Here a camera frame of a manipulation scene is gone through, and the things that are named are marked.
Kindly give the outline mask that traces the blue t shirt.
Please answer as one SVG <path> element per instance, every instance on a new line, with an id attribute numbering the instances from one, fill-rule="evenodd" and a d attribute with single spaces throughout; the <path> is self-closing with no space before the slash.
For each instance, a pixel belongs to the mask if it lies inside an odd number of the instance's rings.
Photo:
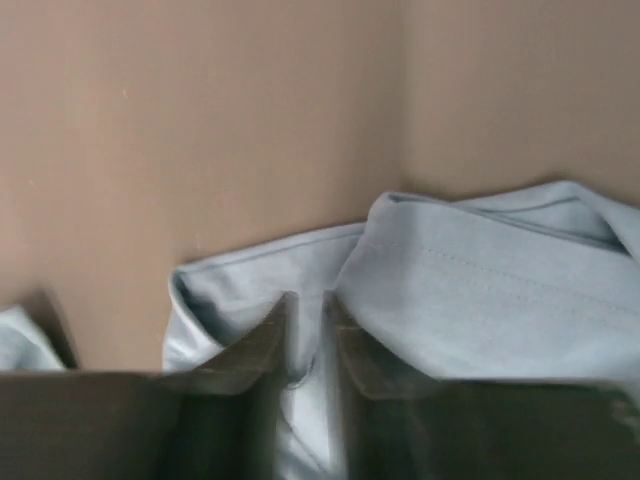
<path id="1" fill-rule="evenodd" d="M 365 222 L 177 268 L 166 375 L 288 305 L 270 479 L 351 479 L 327 307 L 440 380 L 608 382 L 639 410 L 639 212 L 555 182 L 444 202 L 387 193 Z M 1 315 L 1 378 L 66 373 L 25 312 Z"/>

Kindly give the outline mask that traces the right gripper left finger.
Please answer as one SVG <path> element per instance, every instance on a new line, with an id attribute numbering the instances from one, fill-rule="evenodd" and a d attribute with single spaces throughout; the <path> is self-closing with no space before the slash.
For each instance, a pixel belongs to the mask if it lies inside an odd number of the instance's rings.
<path id="1" fill-rule="evenodd" d="M 288 305 L 198 367 L 1 378 L 5 479 L 270 479 Z"/>

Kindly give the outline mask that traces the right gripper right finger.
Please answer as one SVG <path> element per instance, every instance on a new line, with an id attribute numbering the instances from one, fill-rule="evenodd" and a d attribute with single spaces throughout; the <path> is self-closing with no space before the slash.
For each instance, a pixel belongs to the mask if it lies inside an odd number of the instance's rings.
<path id="1" fill-rule="evenodd" d="M 639 410 L 608 382 L 430 377 L 336 297 L 342 441 L 351 479 L 635 479 Z"/>

